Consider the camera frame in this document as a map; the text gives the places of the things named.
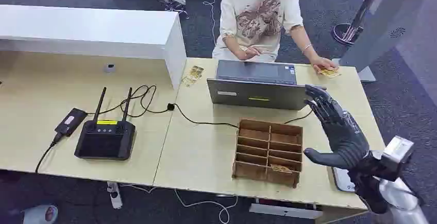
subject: white cable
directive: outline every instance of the white cable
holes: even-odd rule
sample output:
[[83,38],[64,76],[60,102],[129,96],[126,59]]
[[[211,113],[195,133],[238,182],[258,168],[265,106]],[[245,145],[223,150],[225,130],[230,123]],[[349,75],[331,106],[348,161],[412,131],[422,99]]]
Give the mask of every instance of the white cable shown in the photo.
[[215,42],[215,34],[214,34],[214,28],[215,28],[215,19],[214,19],[214,4],[215,0],[212,0],[212,2],[203,1],[203,5],[209,5],[211,6],[211,19],[212,19],[212,42],[214,42],[214,45],[216,45]]
[[129,187],[132,187],[132,188],[135,188],[135,189],[139,189],[139,190],[144,191],[144,192],[147,192],[147,193],[149,193],[149,194],[150,194],[154,189],[156,189],[156,187],[152,187],[151,189],[146,190],[146,189],[144,189],[144,188],[141,188],[141,187],[135,186],[134,184],[120,184],[120,187],[125,187],[125,186],[129,186]]
[[[147,193],[149,193],[149,194],[150,194],[154,189],[157,188],[157,187],[153,187],[153,188],[151,188],[150,190],[146,190],[146,189],[144,189],[144,188],[141,188],[141,187],[136,186],[135,184],[120,184],[120,187],[126,187],[126,186],[129,186],[129,187],[132,187],[132,188],[135,188],[135,189],[139,189],[139,190],[144,191],[144,192],[147,192]],[[222,204],[220,204],[220,203],[218,203],[218,202],[214,202],[214,201],[202,201],[202,202],[195,202],[195,203],[191,203],[191,204],[185,204],[185,203],[183,202],[183,200],[181,199],[181,197],[179,196],[179,194],[178,194],[178,192],[177,192],[177,189],[175,189],[175,194],[176,194],[176,197],[178,198],[179,202],[180,202],[180,203],[182,204],[182,206],[184,206],[185,208],[189,208],[189,207],[196,206],[196,205],[199,205],[199,204],[204,204],[204,203],[212,203],[212,204],[215,204],[215,205],[220,206],[220,207],[222,208],[222,210],[220,210],[220,212],[218,213],[218,219],[219,219],[219,221],[220,221],[222,224],[228,224],[228,223],[229,223],[229,220],[230,220],[230,217],[231,217],[231,216],[230,216],[230,214],[229,214],[228,209],[235,207],[235,206],[237,205],[237,203],[238,203],[238,196],[236,196],[236,197],[235,197],[235,203],[234,203],[233,205],[231,205],[231,206],[228,206],[228,207],[225,207],[225,206],[223,206]],[[226,212],[226,215],[228,216],[228,218],[227,218],[226,221],[223,221],[223,220],[222,220],[222,213],[223,213],[223,211]]]
[[[237,205],[237,203],[238,203],[238,196],[236,196],[235,197],[235,203],[233,205],[231,205],[231,206],[228,206],[228,207],[225,207],[225,206],[221,205],[220,203],[214,202],[214,201],[203,201],[203,202],[195,202],[195,203],[191,203],[191,204],[185,204],[182,201],[182,199],[180,198],[179,194],[177,193],[177,189],[175,189],[175,194],[176,194],[176,197],[179,199],[180,203],[182,203],[182,205],[185,208],[189,208],[189,207],[196,206],[196,205],[203,204],[203,203],[212,203],[212,204],[215,204],[215,205],[218,205],[218,206],[222,207],[222,210],[220,210],[220,212],[218,213],[218,219],[220,220],[220,222],[222,224],[228,224],[229,223],[230,214],[229,214],[228,209],[230,209],[232,207],[235,207]],[[222,220],[222,213],[223,213],[223,211],[226,212],[226,215],[228,216],[226,221]]]

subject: antenna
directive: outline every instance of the antenna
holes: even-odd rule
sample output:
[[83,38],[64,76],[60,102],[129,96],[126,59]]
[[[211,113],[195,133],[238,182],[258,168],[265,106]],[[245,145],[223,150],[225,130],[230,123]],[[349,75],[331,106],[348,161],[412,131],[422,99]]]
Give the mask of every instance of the antenna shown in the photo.
[[124,108],[122,121],[126,121],[126,118],[127,118],[127,110],[129,109],[129,102],[130,102],[130,94],[131,93],[132,93],[132,88],[129,88],[129,93],[127,94],[126,107]]
[[106,87],[103,88],[102,95],[100,96],[100,100],[98,101],[96,112],[94,113],[93,120],[97,122],[98,114],[100,112],[100,108],[102,107],[103,98],[105,97]]

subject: white t-shirt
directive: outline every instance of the white t-shirt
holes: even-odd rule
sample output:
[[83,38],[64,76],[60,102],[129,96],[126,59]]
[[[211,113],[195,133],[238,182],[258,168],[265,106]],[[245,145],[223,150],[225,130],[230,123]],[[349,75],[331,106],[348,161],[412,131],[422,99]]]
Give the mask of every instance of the white t-shirt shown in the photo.
[[234,36],[242,48],[277,55],[281,28],[303,25],[299,0],[222,0],[221,10],[219,48],[226,47],[223,37]]

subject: gray laptop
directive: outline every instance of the gray laptop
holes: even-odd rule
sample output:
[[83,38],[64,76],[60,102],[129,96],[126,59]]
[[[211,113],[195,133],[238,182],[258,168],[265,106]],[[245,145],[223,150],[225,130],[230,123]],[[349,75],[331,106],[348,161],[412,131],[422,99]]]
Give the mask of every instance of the gray laptop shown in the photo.
[[308,98],[290,64],[221,60],[207,83],[214,104],[300,110]]

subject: wooden organizer box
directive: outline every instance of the wooden organizer box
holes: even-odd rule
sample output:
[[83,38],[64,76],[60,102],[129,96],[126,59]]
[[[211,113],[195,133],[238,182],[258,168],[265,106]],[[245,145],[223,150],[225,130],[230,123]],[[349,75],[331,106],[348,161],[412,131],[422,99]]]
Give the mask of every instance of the wooden organizer box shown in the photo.
[[302,172],[302,134],[303,128],[299,126],[242,119],[232,177],[296,188]]

